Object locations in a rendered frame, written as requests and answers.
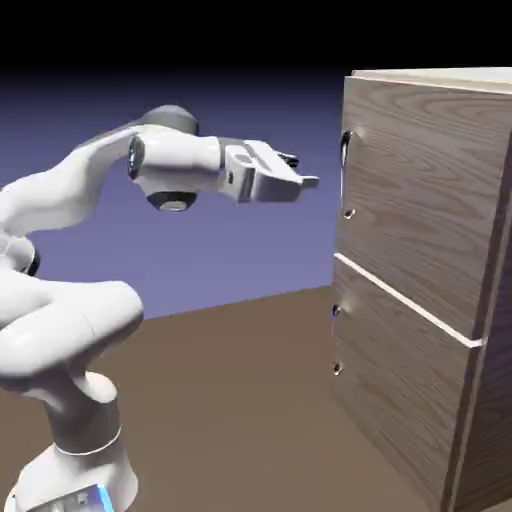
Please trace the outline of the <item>short wood cabinet door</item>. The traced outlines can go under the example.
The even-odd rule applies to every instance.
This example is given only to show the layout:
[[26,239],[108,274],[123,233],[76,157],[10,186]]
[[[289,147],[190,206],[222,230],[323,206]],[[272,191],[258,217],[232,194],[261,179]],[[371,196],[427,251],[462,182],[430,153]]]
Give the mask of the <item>short wood cabinet door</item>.
[[430,512],[452,512],[472,380],[481,351],[346,257],[333,258],[337,397]]

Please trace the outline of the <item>light wood cabinet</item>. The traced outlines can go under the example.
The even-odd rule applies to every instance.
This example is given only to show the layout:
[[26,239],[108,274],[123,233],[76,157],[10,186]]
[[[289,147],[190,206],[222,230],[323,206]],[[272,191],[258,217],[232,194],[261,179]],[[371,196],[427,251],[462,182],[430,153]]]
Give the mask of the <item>light wood cabinet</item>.
[[512,68],[344,83],[331,385],[429,512],[512,500]]

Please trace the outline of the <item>tall wood cabinet door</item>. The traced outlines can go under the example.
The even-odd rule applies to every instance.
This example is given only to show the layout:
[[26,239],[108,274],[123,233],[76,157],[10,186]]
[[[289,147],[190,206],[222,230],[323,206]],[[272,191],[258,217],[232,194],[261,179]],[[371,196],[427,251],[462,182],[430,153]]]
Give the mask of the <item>tall wood cabinet door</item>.
[[482,337],[512,190],[512,91],[350,77],[338,247],[464,337]]

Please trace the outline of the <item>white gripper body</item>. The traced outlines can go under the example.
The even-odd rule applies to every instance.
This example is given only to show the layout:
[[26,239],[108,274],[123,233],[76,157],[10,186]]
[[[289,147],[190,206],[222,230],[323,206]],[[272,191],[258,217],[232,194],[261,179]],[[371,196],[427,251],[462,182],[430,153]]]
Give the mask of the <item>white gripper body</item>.
[[268,143],[244,140],[249,158],[243,164],[243,201],[296,201],[301,192],[299,175]]

